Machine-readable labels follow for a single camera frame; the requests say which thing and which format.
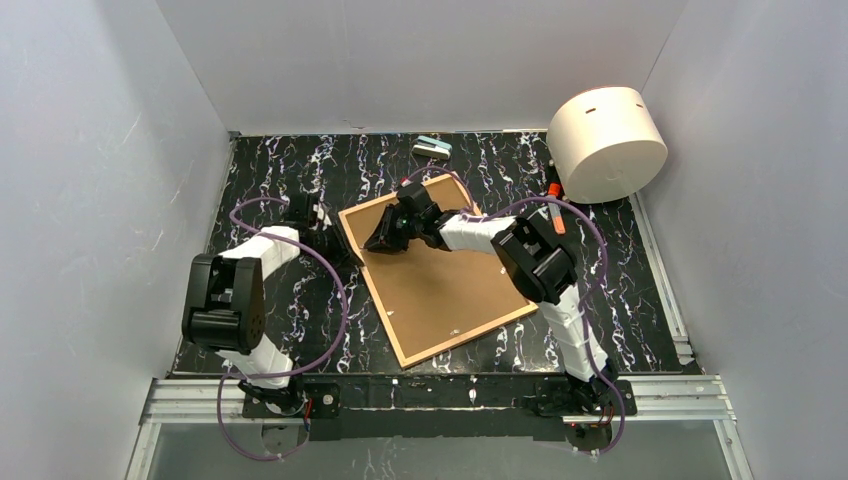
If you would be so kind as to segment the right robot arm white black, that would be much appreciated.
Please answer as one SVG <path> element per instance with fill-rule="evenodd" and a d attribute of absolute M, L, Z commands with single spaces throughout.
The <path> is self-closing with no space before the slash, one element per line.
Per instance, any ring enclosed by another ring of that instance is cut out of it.
<path fill-rule="evenodd" d="M 588 411 L 610 406 L 614 416 L 625 418 L 615 368 L 583 307 L 576 256 L 551 220 L 540 211 L 478 216 L 443 210 L 420 183 L 402 186 L 396 198 L 365 240 L 366 251 L 397 254 L 417 239 L 433 249 L 496 256 L 516 290 L 535 303 L 547 321 L 562 350 L 565 371 L 576 382 L 572 396 Z"/>

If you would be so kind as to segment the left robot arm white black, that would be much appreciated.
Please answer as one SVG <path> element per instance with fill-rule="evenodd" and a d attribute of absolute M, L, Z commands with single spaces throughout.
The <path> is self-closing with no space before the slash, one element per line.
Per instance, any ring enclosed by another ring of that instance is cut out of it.
<path fill-rule="evenodd" d="M 254 229 L 238 246 L 199 254 L 191 263 L 182 319 L 185 341 L 217 354 L 236 371 L 247 396 L 284 416 L 305 415 L 311 400 L 296 365 L 265 332 L 265 282 L 278 269 L 306 254 L 335 283 L 342 313 L 349 313 L 340 271 L 359 266 L 344 233 L 315 194 L 280 200 L 280 224 Z"/>

